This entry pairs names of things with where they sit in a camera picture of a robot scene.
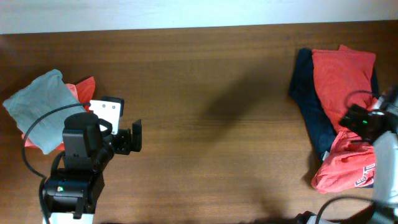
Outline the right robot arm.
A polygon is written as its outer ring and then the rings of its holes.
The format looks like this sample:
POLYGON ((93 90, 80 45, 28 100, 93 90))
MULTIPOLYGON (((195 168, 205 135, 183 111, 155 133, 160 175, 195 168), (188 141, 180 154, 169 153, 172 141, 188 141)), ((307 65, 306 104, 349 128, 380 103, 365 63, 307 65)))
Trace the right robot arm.
POLYGON ((397 106, 383 103, 380 108, 366 111, 352 105, 340 124, 372 144, 376 154, 373 197, 344 195, 330 199, 317 214, 305 212, 297 216, 298 223, 331 223, 322 218, 323 212, 338 200, 359 200, 371 205, 341 223, 397 223, 397 106))

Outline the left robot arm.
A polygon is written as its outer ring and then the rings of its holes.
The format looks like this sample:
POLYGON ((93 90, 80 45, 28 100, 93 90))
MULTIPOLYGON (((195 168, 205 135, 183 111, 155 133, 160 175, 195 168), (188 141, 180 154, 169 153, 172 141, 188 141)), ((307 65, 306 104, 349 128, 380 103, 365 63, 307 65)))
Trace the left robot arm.
POLYGON ((42 181, 39 199, 44 223, 92 223, 104 188, 103 171, 116 155, 142 149, 142 123, 111 132, 112 124, 93 113, 78 113, 64 122, 64 151, 42 181))

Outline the orange printed t-shirt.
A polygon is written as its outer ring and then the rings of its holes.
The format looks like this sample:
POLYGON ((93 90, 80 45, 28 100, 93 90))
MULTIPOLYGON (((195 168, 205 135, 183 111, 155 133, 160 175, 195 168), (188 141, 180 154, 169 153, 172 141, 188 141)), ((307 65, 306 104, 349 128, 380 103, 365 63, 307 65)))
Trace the orange printed t-shirt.
POLYGON ((312 59, 315 91, 337 133, 312 187, 326 194, 369 186, 376 170, 374 148, 339 122, 347 112, 345 100, 367 110, 376 103, 370 95, 376 54, 341 45, 337 50, 314 49, 312 59))

